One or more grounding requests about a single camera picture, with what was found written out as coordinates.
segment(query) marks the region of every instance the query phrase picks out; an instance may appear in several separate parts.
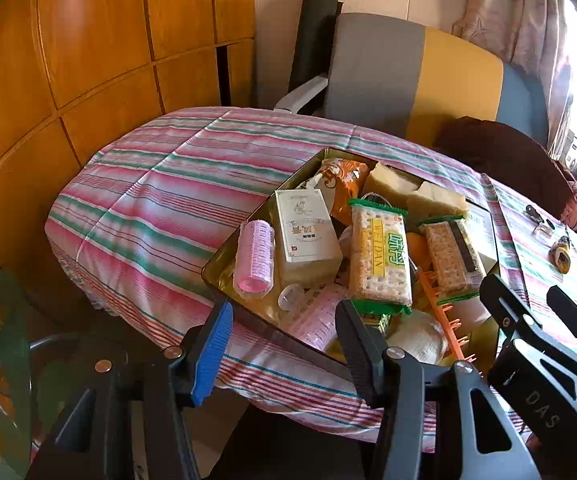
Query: rolled black mat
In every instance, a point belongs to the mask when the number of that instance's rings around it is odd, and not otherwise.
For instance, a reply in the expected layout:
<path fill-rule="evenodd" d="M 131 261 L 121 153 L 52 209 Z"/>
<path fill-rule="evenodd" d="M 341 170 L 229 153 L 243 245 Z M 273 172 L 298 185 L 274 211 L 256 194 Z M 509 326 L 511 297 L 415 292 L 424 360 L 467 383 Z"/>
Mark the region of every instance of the rolled black mat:
<path fill-rule="evenodd" d="M 302 0 L 289 92 L 316 75 L 328 72 L 338 1 Z"/>

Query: beige curtain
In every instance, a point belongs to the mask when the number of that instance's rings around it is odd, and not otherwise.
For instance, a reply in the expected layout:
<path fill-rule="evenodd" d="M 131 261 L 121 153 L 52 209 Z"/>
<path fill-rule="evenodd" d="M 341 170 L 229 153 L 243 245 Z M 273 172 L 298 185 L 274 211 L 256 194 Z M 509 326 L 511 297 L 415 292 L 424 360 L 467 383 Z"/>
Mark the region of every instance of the beige curtain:
<path fill-rule="evenodd" d="M 469 0 L 453 33 L 539 77 L 549 111 L 547 149 L 558 158 L 568 129 L 571 75 L 564 0 Z"/>

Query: multicolored backrest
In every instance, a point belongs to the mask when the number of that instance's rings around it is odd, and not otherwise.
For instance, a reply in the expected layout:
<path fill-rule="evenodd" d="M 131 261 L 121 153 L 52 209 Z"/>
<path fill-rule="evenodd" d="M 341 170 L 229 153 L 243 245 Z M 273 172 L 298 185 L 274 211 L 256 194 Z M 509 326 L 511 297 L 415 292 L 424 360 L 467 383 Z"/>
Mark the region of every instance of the multicolored backrest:
<path fill-rule="evenodd" d="M 338 17 L 324 112 L 428 147 L 447 121 L 463 116 L 547 144 L 537 78 L 456 36 L 377 14 Z"/>

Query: striped tablecloth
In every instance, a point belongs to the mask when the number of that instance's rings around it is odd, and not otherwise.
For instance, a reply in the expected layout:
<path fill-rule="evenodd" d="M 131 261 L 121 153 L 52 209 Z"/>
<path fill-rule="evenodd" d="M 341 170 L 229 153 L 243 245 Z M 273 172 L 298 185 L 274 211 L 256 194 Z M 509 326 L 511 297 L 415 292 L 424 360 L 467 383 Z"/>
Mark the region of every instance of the striped tablecloth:
<path fill-rule="evenodd" d="M 200 270 L 228 236 L 322 147 L 363 153 L 466 195 L 491 211 L 502 279 L 544 329 L 577 350 L 547 307 L 558 284 L 577 302 L 575 262 L 566 276 L 531 236 L 527 200 L 486 175 L 397 137 L 350 124 L 247 108 L 189 108 L 160 117 L 99 151 L 54 203 L 46 234 L 70 278 L 96 306 L 158 345 L 180 341 L 212 306 Z M 558 235 L 565 232 L 558 229 Z M 375 440 L 381 420 L 353 385 L 236 325 L 219 385 L 312 428 Z M 521 427 L 515 414 L 511 418 Z M 435 417 L 425 419 L 425 447 Z"/>

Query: brown cloth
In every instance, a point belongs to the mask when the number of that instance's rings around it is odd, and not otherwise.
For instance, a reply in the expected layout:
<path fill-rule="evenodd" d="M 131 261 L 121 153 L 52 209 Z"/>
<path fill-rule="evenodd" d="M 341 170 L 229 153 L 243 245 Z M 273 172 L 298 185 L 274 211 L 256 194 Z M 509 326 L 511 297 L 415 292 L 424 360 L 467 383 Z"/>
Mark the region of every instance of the brown cloth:
<path fill-rule="evenodd" d="M 577 229 L 577 182 L 542 146 L 506 124 L 462 117 L 447 124 L 435 148 L 512 187 Z"/>

